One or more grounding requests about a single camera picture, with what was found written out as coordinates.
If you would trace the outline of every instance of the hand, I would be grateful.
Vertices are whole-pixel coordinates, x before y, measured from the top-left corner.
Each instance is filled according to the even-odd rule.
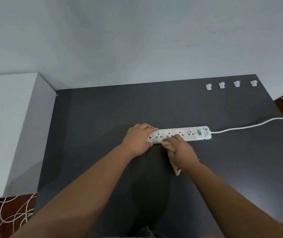
[[[175,152],[168,150],[168,157],[182,171],[189,172],[191,167],[200,163],[193,148],[180,135],[163,141],[168,141],[173,146]]]
[[[157,130],[158,128],[154,128],[146,123],[135,124],[134,127],[128,129],[121,146],[124,147],[133,158],[142,155],[152,146],[151,142],[147,142],[148,136]]]

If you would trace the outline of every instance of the white power strip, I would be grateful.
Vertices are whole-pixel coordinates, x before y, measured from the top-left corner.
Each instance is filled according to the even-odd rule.
[[[159,129],[156,132],[152,132],[147,141],[158,144],[163,139],[172,137],[174,135],[180,135],[185,141],[194,140],[206,140],[211,139],[211,132],[207,126],[189,127],[189,128],[171,128],[171,129]]]

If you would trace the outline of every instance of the white plastic clip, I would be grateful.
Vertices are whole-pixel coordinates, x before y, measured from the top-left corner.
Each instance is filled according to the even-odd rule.
[[[219,86],[220,86],[220,88],[225,88],[225,83],[224,82],[220,82]]]
[[[235,85],[235,87],[239,87],[240,86],[240,82],[239,81],[235,81],[234,85]]]
[[[210,83],[206,84],[205,87],[206,87],[207,90],[212,90],[212,84],[210,84]]]
[[[258,81],[257,81],[257,80],[254,80],[254,81],[251,81],[250,83],[251,83],[251,86],[256,87],[256,86],[257,86]]]

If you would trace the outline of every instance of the person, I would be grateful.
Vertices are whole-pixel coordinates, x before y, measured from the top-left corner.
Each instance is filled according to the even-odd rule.
[[[129,128],[120,145],[64,188],[12,238],[86,237],[127,164],[152,146],[146,140],[157,130],[146,123]],[[191,177],[226,238],[283,237],[281,224],[200,163],[181,136],[165,141],[175,149],[168,152],[169,158]]]

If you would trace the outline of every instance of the black desk surface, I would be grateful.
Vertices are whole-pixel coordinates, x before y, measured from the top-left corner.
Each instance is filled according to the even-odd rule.
[[[240,80],[236,88],[234,81]],[[282,117],[255,75],[59,90],[38,187],[36,210],[120,144],[129,127],[207,125],[211,131]],[[218,83],[224,81],[225,89]],[[212,90],[205,85],[211,83]],[[283,222],[283,120],[190,142],[201,162]],[[154,145],[131,161],[92,230],[123,237],[149,225],[174,237],[219,233],[191,180],[175,176]]]

